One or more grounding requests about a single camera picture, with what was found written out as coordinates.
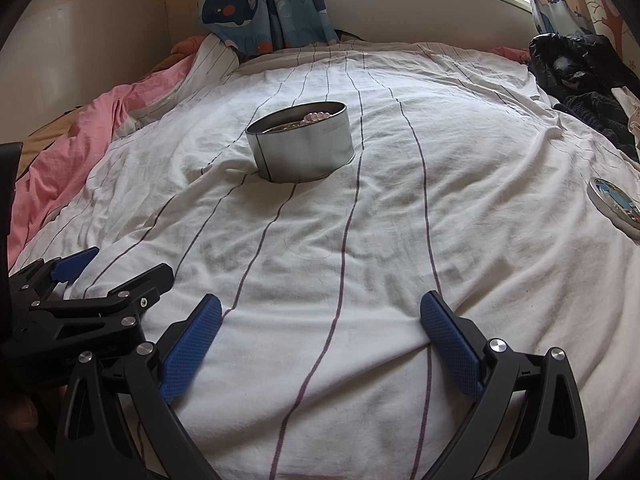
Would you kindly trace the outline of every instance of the black jacket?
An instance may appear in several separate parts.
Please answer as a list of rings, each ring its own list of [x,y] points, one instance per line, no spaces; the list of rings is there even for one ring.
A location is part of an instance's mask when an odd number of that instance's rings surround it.
[[[640,96],[640,80],[618,57],[606,36],[542,34],[529,44],[529,70],[538,85],[570,113],[638,160],[635,138],[612,88],[626,86]]]

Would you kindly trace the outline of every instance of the round tin can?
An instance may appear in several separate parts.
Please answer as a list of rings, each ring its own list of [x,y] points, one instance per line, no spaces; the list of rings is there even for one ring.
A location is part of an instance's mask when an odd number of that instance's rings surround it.
[[[587,195],[611,223],[633,240],[640,240],[640,210],[618,186],[602,178],[592,178]]]
[[[304,123],[309,114],[328,115]],[[245,130],[258,174],[269,182],[309,182],[329,176],[355,156],[344,103],[322,101],[269,114]]]

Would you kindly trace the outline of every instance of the bed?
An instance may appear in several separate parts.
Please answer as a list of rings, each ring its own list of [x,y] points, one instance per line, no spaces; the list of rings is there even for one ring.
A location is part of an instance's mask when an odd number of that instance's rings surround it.
[[[316,182],[261,180],[245,127],[323,100],[348,106],[353,162]],[[14,269],[98,246],[65,291],[90,298],[168,263],[150,340],[216,294],[222,328],[174,408],[224,479],[421,478],[469,407],[418,322],[432,289],[518,351],[567,352],[596,478],[640,415],[640,262],[586,186],[638,194],[639,169],[501,57],[285,49],[112,142]]]

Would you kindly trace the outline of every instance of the striped bedsheet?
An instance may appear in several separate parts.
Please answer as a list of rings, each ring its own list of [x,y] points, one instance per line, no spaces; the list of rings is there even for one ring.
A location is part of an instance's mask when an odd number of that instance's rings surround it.
[[[347,104],[353,162],[261,180],[244,128],[322,100]],[[592,176],[640,191],[637,168],[552,110],[525,66],[437,43],[289,49],[114,142],[16,268],[97,245],[66,292],[82,298],[170,264],[151,340],[220,298],[175,409],[225,480],[421,478],[469,407],[418,322],[431,289],[518,351],[564,348],[594,478],[640,414],[640,256],[591,205]]]

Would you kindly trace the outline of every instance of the silver bolt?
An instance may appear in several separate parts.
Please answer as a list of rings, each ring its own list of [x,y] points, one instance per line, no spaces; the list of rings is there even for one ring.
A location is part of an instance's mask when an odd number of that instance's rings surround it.
[[[551,357],[556,361],[562,361],[562,359],[564,359],[566,355],[564,354],[564,350],[562,350],[561,348],[552,348]]]
[[[491,341],[489,341],[489,348],[494,352],[501,353],[507,349],[507,343],[502,339],[491,339]]]
[[[138,353],[138,355],[149,355],[153,351],[154,351],[154,344],[149,341],[140,343],[136,348],[136,352]]]
[[[94,358],[94,355],[91,353],[91,351],[85,350],[84,352],[80,352],[80,355],[78,356],[78,361],[80,361],[81,363],[88,363],[93,358]]]

